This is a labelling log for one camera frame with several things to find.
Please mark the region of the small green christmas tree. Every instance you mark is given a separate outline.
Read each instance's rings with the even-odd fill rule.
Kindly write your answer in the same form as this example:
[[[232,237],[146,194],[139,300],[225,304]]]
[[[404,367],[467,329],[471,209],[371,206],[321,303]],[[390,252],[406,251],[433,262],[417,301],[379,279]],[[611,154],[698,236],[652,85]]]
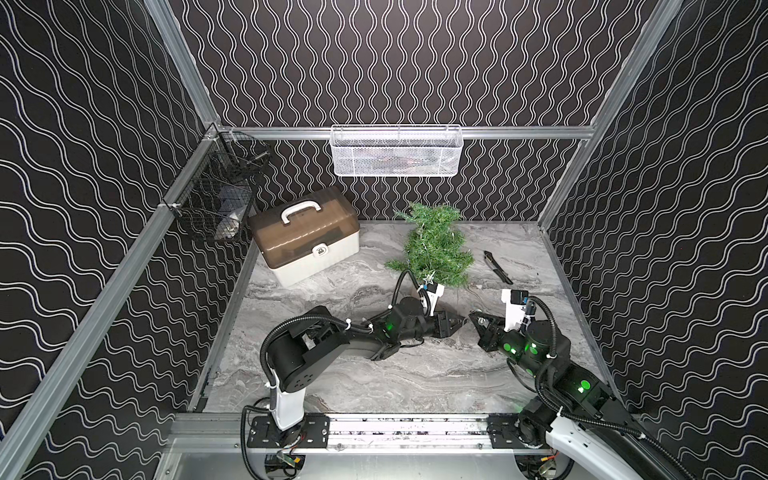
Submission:
[[[465,236],[456,223],[462,219],[459,209],[450,205],[428,206],[410,203],[396,217],[412,226],[403,254],[390,259],[385,266],[393,271],[410,270],[421,283],[437,283],[445,287],[468,285],[468,269],[474,263],[465,247]]]

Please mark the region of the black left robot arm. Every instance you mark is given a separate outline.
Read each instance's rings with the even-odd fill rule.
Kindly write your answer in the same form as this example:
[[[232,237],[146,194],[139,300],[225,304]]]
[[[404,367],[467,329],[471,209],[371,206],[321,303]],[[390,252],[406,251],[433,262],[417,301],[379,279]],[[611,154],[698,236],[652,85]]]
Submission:
[[[421,284],[406,269],[397,279],[387,308],[360,325],[342,320],[325,306],[287,319],[276,325],[263,340],[259,363],[266,377],[269,395],[242,408],[239,447],[246,471],[253,479],[262,476],[249,458],[247,441],[257,414],[266,416],[279,432],[276,449],[288,453],[305,439],[305,396],[307,387],[345,353],[370,361],[383,361],[403,349],[414,348],[427,338],[449,338],[466,319],[439,310],[441,286]]]

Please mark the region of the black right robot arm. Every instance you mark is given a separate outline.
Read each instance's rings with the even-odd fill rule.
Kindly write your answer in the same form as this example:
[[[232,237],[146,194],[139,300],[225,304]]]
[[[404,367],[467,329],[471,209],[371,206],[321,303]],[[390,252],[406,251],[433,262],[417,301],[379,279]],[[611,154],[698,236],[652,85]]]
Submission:
[[[514,376],[527,374],[532,400],[514,430],[599,479],[691,479],[693,473],[645,430],[611,388],[571,357],[571,341],[539,297],[513,290],[504,315],[469,319],[486,352],[500,352]]]

